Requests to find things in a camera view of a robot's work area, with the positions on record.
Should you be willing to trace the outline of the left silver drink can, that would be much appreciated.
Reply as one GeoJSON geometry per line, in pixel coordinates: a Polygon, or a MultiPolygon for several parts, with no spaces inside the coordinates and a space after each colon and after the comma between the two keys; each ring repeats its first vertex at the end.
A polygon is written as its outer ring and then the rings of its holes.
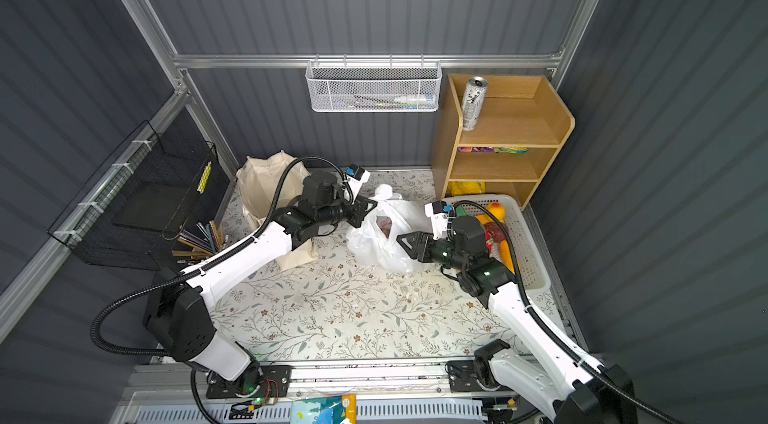
{"type": "Polygon", "coordinates": [[[484,77],[474,76],[468,80],[461,103],[463,131],[476,128],[487,91],[488,81],[484,77]]]}

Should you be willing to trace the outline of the cup of coloured pencils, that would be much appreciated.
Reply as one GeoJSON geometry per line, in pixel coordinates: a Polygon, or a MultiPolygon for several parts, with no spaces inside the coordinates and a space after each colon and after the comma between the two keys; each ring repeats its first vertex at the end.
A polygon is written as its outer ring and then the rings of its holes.
{"type": "Polygon", "coordinates": [[[223,251],[229,236],[214,221],[181,226],[172,235],[171,255],[180,264],[196,263],[223,251]]]}

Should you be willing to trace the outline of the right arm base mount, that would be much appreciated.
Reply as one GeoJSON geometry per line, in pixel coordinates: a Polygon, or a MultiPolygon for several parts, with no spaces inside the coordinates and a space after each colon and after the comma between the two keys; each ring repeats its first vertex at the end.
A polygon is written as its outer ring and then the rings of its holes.
{"type": "Polygon", "coordinates": [[[473,359],[449,360],[444,364],[444,371],[454,393],[511,392],[510,388],[497,383],[473,359]]]}

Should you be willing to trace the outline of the floral table mat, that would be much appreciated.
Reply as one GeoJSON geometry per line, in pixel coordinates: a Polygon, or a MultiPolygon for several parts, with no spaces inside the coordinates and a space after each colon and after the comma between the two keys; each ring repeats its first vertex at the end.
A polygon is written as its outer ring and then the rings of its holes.
{"type": "Polygon", "coordinates": [[[436,267],[391,274],[357,260],[348,225],[313,241],[315,261],[275,262],[225,294],[211,318],[260,360],[341,360],[470,355],[495,339],[522,341],[436,267]]]}

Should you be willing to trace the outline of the yellow long pepper toy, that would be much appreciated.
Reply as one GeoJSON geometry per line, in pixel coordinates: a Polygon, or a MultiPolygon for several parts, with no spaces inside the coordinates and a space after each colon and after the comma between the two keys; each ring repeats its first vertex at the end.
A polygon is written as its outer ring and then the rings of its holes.
{"type": "Polygon", "coordinates": [[[503,240],[498,244],[499,255],[504,266],[512,273],[515,273],[515,262],[512,257],[511,247],[507,240],[503,240]]]}

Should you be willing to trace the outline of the yellow peach toy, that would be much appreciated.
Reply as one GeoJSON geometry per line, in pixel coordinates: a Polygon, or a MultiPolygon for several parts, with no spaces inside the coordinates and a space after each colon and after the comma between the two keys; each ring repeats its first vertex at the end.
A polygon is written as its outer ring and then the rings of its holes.
{"type": "Polygon", "coordinates": [[[499,202],[492,202],[486,206],[486,209],[499,221],[504,222],[506,218],[506,209],[499,202]]]}

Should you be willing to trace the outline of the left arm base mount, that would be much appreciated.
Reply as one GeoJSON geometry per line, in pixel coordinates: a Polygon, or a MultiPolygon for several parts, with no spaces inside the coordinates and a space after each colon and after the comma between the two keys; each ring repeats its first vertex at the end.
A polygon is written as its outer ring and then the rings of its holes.
{"type": "Polygon", "coordinates": [[[288,365],[250,365],[234,381],[227,381],[212,373],[206,378],[207,399],[252,399],[264,403],[268,399],[283,398],[291,382],[293,368],[288,365]]]}

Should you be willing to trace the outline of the teal printed booklet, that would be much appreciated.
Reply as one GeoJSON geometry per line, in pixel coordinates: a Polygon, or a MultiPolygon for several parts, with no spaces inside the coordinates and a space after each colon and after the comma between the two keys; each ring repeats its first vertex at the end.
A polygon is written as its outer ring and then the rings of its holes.
{"type": "Polygon", "coordinates": [[[331,396],[294,401],[291,424],[356,424],[355,395],[331,396]]]}

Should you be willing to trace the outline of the yellow snack packet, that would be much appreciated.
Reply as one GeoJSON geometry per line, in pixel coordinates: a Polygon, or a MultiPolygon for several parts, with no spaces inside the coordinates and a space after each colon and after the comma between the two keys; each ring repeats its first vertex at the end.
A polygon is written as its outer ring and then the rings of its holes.
{"type": "Polygon", "coordinates": [[[448,183],[447,193],[452,197],[485,194],[486,185],[477,181],[451,181],[448,183]]]}

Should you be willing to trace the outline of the wooden shelf unit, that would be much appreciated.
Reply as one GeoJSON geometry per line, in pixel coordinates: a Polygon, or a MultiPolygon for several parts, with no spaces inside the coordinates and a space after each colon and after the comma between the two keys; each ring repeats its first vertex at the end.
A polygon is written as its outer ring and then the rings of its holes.
{"type": "Polygon", "coordinates": [[[575,128],[575,118],[544,76],[488,75],[489,89],[476,127],[462,128],[461,100],[470,77],[446,78],[438,112],[432,172],[436,197],[449,186],[478,182],[487,194],[531,201],[575,128]]]}

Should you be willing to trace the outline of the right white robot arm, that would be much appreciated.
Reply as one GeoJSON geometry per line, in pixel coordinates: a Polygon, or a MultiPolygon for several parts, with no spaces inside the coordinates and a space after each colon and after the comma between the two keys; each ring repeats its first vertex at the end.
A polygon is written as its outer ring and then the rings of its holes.
{"type": "Polygon", "coordinates": [[[638,399],[628,374],[607,367],[541,313],[516,262],[492,256],[483,224],[453,205],[425,205],[429,232],[401,234],[398,244],[421,263],[454,270],[452,280],[505,323],[533,354],[528,362],[497,339],[476,351],[474,372],[486,389],[507,387],[553,423],[635,423],[639,413],[662,423],[674,417],[638,399]]]}

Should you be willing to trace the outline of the cream canvas tote bag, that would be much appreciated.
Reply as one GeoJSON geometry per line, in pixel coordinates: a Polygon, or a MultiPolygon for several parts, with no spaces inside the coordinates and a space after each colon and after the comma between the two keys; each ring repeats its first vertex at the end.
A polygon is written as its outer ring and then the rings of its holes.
{"type": "MultiPolygon", "coordinates": [[[[248,157],[237,171],[237,191],[242,204],[242,213],[252,231],[257,230],[267,217],[280,177],[294,157],[284,151],[265,159],[248,157]]],[[[288,173],[283,184],[277,207],[285,207],[302,193],[304,178],[309,175],[306,167],[299,163],[288,173]]],[[[276,259],[281,271],[309,264],[319,258],[311,240],[296,250],[276,259]]]]}

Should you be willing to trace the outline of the white plastic grocery bag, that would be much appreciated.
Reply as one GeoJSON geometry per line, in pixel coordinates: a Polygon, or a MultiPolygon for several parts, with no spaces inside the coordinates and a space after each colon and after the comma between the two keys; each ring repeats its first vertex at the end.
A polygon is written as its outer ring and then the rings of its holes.
{"type": "Polygon", "coordinates": [[[427,271],[430,264],[408,256],[397,237],[416,231],[431,233],[424,205],[405,200],[391,185],[379,185],[372,197],[376,207],[363,219],[359,228],[346,233],[347,247],[358,265],[388,273],[414,274],[427,271]]]}

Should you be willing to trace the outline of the white plastic fruit basket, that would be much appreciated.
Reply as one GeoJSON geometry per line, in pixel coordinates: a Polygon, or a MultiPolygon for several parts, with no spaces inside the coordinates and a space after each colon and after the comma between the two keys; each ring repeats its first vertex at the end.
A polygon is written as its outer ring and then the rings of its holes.
{"type": "Polygon", "coordinates": [[[482,194],[449,197],[446,202],[455,204],[463,199],[477,202],[483,207],[498,203],[504,208],[504,223],[511,237],[511,247],[515,251],[528,297],[537,304],[551,298],[550,277],[517,201],[509,195],[482,194]]]}

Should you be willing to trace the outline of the dark red plum toy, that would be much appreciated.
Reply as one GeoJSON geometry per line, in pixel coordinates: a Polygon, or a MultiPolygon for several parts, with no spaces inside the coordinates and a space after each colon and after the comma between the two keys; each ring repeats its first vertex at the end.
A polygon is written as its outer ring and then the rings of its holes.
{"type": "Polygon", "coordinates": [[[484,225],[484,229],[489,241],[494,244],[500,244],[506,241],[506,236],[501,226],[494,222],[488,222],[484,225]]]}

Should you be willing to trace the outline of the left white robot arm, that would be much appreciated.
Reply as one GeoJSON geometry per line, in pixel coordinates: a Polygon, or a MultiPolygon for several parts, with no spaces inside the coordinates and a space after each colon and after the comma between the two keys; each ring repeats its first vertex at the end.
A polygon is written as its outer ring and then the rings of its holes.
{"type": "Polygon", "coordinates": [[[360,194],[369,171],[351,164],[309,174],[300,194],[280,206],[290,171],[302,162],[296,158],[282,171],[258,229],[197,264],[180,271],[164,269],[151,285],[108,304],[91,324],[92,342],[112,354],[171,357],[195,371],[217,375],[237,395],[250,396],[259,390],[265,377],[258,360],[215,327],[211,319],[215,305],[262,267],[320,236],[323,228],[335,230],[342,222],[360,227],[377,205],[360,194]],[[147,300],[143,325],[158,347],[132,348],[105,339],[102,326],[107,317],[141,297],[147,300]]]}

